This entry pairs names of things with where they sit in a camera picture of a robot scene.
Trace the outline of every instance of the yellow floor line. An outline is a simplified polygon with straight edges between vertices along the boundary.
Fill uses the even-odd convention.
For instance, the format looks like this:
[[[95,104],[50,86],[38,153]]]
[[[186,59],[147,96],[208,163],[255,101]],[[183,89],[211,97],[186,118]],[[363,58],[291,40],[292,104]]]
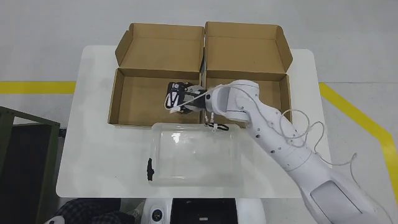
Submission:
[[[0,82],[0,94],[72,94],[76,82]]]
[[[325,99],[379,140],[398,204],[398,154],[391,134],[326,84],[319,83],[319,88]]]

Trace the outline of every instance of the white table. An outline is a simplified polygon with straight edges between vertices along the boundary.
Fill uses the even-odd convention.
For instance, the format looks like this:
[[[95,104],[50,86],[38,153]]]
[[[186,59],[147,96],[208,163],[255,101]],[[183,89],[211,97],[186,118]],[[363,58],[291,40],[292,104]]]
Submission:
[[[238,189],[150,186],[146,174],[150,129],[107,123],[118,67],[115,48],[87,46],[81,56],[57,181],[60,197],[300,197],[290,177],[249,137],[242,145],[244,183]],[[313,54],[309,50],[292,50],[292,54],[288,71],[292,107],[306,112],[311,122],[325,122]],[[293,119],[298,131],[305,129],[299,113],[294,112]],[[310,147],[319,134],[320,129],[310,133]],[[318,151],[330,159],[326,135]]]

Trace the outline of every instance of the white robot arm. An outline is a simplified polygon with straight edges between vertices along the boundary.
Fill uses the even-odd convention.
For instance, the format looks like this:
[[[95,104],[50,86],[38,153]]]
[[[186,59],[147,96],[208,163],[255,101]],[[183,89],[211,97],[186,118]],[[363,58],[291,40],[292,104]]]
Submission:
[[[249,134],[297,184],[318,223],[377,223],[364,192],[329,168],[302,138],[296,138],[299,134],[281,112],[263,104],[258,96],[257,83],[237,80],[209,90],[205,104],[214,114],[248,123]]]

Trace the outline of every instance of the open cardboard box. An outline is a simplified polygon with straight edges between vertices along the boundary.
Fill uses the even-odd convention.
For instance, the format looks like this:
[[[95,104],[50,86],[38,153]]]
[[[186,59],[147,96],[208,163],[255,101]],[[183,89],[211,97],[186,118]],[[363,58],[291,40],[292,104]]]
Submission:
[[[115,51],[108,123],[200,123],[199,113],[170,114],[164,100],[169,82],[200,84],[204,35],[203,27],[131,24]]]
[[[280,26],[207,22],[205,27],[207,89],[234,80],[259,84],[260,100],[281,112],[291,109],[287,69],[293,61]],[[243,123],[215,116],[216,123]]]

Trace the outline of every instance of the plaid fabric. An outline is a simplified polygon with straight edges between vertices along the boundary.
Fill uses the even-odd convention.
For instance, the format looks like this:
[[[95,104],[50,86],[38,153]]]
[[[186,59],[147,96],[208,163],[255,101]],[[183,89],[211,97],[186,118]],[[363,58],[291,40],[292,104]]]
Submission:
[[[78,198],[67,202],[54,216],[62,216],[65,224],[127,224],[132,215],[120,212],[120,198]]]

